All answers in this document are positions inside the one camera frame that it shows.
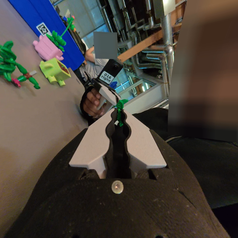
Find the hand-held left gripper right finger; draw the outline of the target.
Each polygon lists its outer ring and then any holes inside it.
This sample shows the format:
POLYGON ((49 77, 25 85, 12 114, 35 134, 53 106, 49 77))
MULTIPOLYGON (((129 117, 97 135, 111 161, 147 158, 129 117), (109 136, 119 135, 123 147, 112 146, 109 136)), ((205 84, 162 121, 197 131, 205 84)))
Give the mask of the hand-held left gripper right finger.
POLYGON ((122 110, 122 114, 125 116, 124 125, 129 128, 125 149, 132 178, 144 169, 165 168, 167 164, 150 129, 126 110, 122 110))

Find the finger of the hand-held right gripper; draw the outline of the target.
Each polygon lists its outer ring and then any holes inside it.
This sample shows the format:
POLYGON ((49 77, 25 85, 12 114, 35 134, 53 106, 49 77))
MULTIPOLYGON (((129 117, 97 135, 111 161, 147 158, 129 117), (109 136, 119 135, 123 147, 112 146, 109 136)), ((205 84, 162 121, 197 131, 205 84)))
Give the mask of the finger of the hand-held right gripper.
POLYGON ((116 100, 114 101, 106 100, 105 113, 110 111, 115 105, 116 105, 116 100))
POLYGON ((109 89, 109 87, 104 85, 101 85, 100 94, 100 106, 103 106, 105 102, 109 102, 112 106, 116 106, 121 99, 114 89, 109 89))

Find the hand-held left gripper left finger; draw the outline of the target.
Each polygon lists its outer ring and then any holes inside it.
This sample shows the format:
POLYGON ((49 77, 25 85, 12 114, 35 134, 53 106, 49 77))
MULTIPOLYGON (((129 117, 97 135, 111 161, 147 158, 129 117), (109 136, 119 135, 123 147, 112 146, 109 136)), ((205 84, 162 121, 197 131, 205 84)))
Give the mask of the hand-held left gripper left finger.
POLYGON ((71 167, 94 169, 100 179, 106 178, 105 155, 109 149, 106 127, 112 121, 111 109, 104 116, 89 126, 82 141, 69 162, 71 167))

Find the green toy leaf cluster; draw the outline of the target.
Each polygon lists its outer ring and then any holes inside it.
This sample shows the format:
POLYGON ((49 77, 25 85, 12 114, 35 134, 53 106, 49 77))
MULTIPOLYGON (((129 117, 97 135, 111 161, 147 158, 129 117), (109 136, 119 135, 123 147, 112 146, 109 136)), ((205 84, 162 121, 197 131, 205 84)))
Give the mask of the green toy leaf cluster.
POLYGON ((117 105, 114 106, 114 108, 117 109, 117 121, 119 122, 119 126, 123 126, 123 122, 121 121, 121 111, 124 108, 124 104, 127 103, 129 100, 127 99, 122 99, 119 100, 117 105))

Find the toy flower stem with leaves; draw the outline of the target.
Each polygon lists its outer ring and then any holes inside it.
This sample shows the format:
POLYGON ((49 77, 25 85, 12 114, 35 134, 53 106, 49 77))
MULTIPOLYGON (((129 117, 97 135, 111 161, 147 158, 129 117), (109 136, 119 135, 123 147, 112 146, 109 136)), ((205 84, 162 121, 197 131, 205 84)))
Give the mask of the toy flower stem with leaves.
POLYGON ((25 81, 29 81, 33 84, 35 89, 40 89, 40 86, 38 82, 33 78, 32 74, 29 73, 21 64, 16 63, 14 66, 16 66, 19 71, 22 73, 22 76, 19 76, 16 78, 11 78, 11 82, 18 88, 21 87, 21 83, 25 81))

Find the person's right hand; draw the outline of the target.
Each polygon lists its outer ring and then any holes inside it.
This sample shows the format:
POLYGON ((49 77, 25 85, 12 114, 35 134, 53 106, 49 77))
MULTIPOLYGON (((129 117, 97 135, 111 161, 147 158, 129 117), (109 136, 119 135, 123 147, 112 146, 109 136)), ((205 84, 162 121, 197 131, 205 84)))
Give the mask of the person's right hand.
POLYGON ((100 104, 101 94, 93 88, 87 93, 86 99, 83 102, 83 110, 90 116, 94 118, 99 118, 105 114, 104 107, 97 109, 100 104))

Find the wooden pillar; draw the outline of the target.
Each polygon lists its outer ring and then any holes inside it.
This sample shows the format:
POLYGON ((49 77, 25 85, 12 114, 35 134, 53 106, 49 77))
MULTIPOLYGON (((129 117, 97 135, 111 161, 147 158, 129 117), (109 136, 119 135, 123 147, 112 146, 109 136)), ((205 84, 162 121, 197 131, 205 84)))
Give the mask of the wooden pillar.
POLYGON ((137 43, 135 46, 133 46, 132 48, 128 49, 127 51, 121 53, 117 58, 120 62, 125 62, 126 60, 128 60, 129 58, 135 56, 136 54, 138 54, 139 52, 145 50, 145 49, 149 49, 149 50, 155 50, 156 46, 165 46, 167 48, 171 47, 173 49, 174 44, 169 44, 169 43, 164 43, 164 45, 155 45, 153 46, 154 43, 156 43, 157 41, 163 39, 163 41, 165 42, 165 30, 161 29, 155 33, 153 33, 152 35, 150 35, 149 37, 147 37, 145 40, 137 43))

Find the silver ceiling ducts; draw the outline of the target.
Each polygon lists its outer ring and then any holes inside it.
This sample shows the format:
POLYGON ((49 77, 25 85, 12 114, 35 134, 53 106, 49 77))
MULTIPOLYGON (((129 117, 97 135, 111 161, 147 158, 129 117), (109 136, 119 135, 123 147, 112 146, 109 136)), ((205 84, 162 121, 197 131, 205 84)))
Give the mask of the silver ceiling ducts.
MULTIPOLYGON (((97 0, 98 7, 110 32, 119 38, 118 55, 164 29, 163 39, 153 44, 173 43, 171 12, 174 0, 97 0)), ((168 109, 170 81, 174 63, 174 47, 148 48, 123 62, 121 77, 115 89, 121 99, 129 102, 125 108, 140 112, 153 107, 168 109)))

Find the lime toy brick pot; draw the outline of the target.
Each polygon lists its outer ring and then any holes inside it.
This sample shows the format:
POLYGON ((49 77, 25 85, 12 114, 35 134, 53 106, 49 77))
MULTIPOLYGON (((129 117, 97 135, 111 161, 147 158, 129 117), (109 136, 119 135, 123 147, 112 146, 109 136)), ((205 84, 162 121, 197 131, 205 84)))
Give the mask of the lime toy brick pot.
POLYGON ((68 68, 56 58, 41 61, 39 67, 50 84, 58 83, 63 87, 65 80, 71 78, 68 68))

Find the pink toy pot with plant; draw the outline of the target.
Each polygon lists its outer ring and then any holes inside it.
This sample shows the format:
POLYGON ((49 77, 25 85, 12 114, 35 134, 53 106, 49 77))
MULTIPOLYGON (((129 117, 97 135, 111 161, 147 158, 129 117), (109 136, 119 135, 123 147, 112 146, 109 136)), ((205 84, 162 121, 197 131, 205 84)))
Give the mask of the pink toy pot with plant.
POLYGON ((66 45, 66 41, 63 39, 63 35, 70 29, 73 32, 76 31, 75 26, 73 25, 75 17, 71 16, 67 18, 67 27, 65 31, 59 35, 56 31, 52 31, 52 35, 46 34, 45 36, 40 36, 39 41, 33 41, 33 46, 35 51, 39 54, 39 56, 45 60, 51 60, 56 58, 59 61, 62 61, 64 46, 66 45))

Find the blue plastic bin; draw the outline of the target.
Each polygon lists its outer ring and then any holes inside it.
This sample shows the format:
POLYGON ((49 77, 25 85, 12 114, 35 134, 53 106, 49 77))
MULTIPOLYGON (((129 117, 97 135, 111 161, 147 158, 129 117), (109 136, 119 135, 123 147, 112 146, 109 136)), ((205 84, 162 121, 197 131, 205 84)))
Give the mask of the blue plastic bin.
MULTIPOLYGON (((46 33, 51 34, 53 30, 61 35, 66 30, 66 26, 49 0, 9 0, 9 2, 38 37, 46 33)), ((66 41, 62 63, 67 68, 76 70, 85 58, 69 31, 62 38, 66 41)))

